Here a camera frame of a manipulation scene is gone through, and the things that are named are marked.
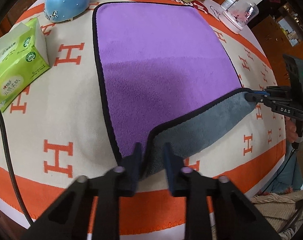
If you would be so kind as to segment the purple and grey towel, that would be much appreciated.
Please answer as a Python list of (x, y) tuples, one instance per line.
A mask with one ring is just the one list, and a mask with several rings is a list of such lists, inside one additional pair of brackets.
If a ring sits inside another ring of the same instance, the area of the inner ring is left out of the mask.
[(140, 178), (163, 170), (163, 146), (188, 158), (256, 107), (200, 12), (186, 5), (112, 2), (93, 12), (103, 115), (120, 163), (142, 145)]

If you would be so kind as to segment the wooden cabinet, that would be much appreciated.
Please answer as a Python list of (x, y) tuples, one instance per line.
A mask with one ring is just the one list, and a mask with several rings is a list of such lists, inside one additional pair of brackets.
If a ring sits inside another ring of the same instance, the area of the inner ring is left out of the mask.
[(303, 21), (293, 7), (286, 3), (279, 14), (267, 16), (253, 29), (269, 63), (280, 62), (284, 54), (303, 59)]

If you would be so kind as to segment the pink base glass dome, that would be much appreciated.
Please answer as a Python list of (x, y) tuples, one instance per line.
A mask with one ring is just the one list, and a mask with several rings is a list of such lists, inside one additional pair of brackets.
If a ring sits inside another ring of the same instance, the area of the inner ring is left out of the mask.
[(219, 20), (230, 31), (239, 34), (258, 14), (259, 9), (251, 0), (235, 0), (219, 15)]

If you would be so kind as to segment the green tissue pack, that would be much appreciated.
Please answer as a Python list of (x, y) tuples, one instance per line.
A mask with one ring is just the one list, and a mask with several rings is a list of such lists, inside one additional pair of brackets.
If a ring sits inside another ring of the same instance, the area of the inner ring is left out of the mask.
[(39, 20), (19, 23), (0, 38), (0, 110), (49, 70), (46, 39)]

